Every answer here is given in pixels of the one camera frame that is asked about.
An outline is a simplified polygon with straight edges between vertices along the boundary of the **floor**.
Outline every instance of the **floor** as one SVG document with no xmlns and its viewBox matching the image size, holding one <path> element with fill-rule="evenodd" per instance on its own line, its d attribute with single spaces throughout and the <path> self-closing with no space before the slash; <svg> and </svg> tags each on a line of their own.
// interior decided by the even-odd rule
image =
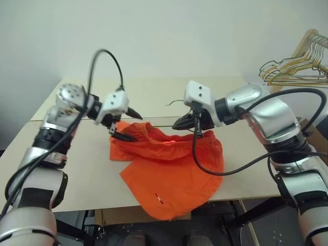
<svg viewBox="0 0 328 246">
<path fill-rule="evenodd" d="M 250 209 L 263 200 L 245 200 L 245 207 Z M 80 227 L 82 212 L 56 213 L 56 218 Z M 300 246 L 302 238 L 298 227 L 297 214 L 293 208 L 283 208 L 252 223 L 260 245 L 264 246 Z M 229 246 L 226 234 L 220 229 L 215 216 L 193 216 L 186 221 L 162 221 L 152 223 L 120 224 L 107 227 L 103 237 L 96 240 L 96 246 L 122 246 L 124 238 L 135 230 L 144 230 L 149 236 L 151 246 L 181 246 L 183 236 L 196 230 L 207 235 L 214 246 Z M 60 236 L 63 246 L 81 246 L 82 242 Z M 254 245 L 246 227 L 241 231 L 242 246 Z"/>
</svg>

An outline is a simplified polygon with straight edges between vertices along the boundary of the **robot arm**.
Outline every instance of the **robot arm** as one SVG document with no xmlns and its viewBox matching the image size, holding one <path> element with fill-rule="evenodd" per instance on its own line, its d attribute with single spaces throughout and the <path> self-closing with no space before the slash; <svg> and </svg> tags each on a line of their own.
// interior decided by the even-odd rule
<svg viewBox="0 0 328 246">
<path fill-rule="evenodd" d="M 85 97 L 84 89 L 76 85 L 66 84 L 59 88 L 56 104 L 47 112 L 32 147 L 25 152 L 20 168 L 47 153 L 64 136 L 82 110 Z M 86 116 L 94 120 L 96 125 L 106 126 L 113 137 L 134 141 L 134 137 L 116 132 L 115 124 L 124 113 L 142 119 L 137 112 L 129 108 L 129 100 L 124 90 L 108 94 L 104 103 L 95 95 L 89 96 Z M 57 245 L 56 220 L 52 208 L 58 206 L 64 198 L 68 176 L 60 169 L 66 164 L 66 154 L 74 134 L 75 132 L 26 178 L 12 203 L 13 208 L 1 217 L 1 246 Z M 17 175 L 9 185 L 7 198 L 25 172 L 26 170 Z"/>
<path fill-rule="evenodd" d="M 258 140 L 268 152 L 315 152 L 301 133 L 300 125 L 288 105 L 278 98 L 263 101 L 251 110 L 252 104 L 268 94 L 258 85 L 247 85 L 225 98 L 216 99 L 211 90 L 190 81 L 184 93 L 184 104 L 193 113 L 173 125 L 176 130 L 194 127 L 199 130 L 230 125 L 246 119 Z M 278 172 L 275 179 L 281 196 L 297 208 L 299 225 L 305 242 L 315 246 L 328 242 L 328 167 L 318 156 L 293 153 L 274 154 L 271 164 Z"/>
</svg>

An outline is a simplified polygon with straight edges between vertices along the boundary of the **white wall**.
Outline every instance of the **white wall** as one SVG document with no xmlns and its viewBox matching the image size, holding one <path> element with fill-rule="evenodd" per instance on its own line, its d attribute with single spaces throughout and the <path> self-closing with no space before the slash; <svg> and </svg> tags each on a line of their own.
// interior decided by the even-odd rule
<svg viewBox="0 0 328 246">
<path fill-rule="evenodd" d="M 240 75 L 260 81 L 259 67 L 289 56 L 306 30 L 328 35 L 327 5 L 326 0 L 1 1 L 0 147 L 58 78 L 85 80 L 100 47 L 117 56 L 125 77 Z M 97 77 L 117 77 L 112 61 L 100 60 Z"/>
</svg>

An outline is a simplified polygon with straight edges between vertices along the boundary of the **cardboard box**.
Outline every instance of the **cardboard box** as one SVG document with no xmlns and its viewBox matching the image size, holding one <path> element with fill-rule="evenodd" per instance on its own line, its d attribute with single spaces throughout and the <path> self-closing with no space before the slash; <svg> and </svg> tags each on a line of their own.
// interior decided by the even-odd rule
<svg viewBox="0 0 328 246">
<path fill-rule="evenodd" d="M 190 212 L 174 220 L 186 219 L 191 219 Z M 95 210 L 95 223 L 101 226 L 153 221 L 158 220 L 148 215 L 141 206 Z"/>
<path fill-rule="evenodd" d="M 304 127 L 309 121 L 303 120 L 300 125 L 301 127 Z M 316 129 L 314 126 L 310 126 L 307 130 L 308 132 L 311 132 L 311 135 L 307 137 L 307 141 L 309 144 L 311 144 L 317 152 L 328 152 L 328 140 Z M 321 159 L 326 163 L 328 166 L 328 158 L 327 157 L 321 157 Z"/>
</svg>

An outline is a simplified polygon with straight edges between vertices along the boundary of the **orange fabric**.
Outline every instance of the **orange fabric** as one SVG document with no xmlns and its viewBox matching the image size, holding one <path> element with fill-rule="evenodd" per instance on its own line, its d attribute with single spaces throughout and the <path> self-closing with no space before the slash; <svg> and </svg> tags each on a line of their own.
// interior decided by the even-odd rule
<svg viewBox="0 0 328 246">
<path fill-rule="evenodd" d="M 193 134 L 167 136 L 147 123 L 117 128 L 138 139 L 124 142 L 111 138 L 110 159 L 132 160 L 121 173 L 143 209 L 152 217 L 170 220 L 207 202 L 222 182 L 198 168 L 192 156 Z M 223 172 L 222 145 L 213 131 L 197 140 L 197 157 L 207 169 Z"/>
</svg>

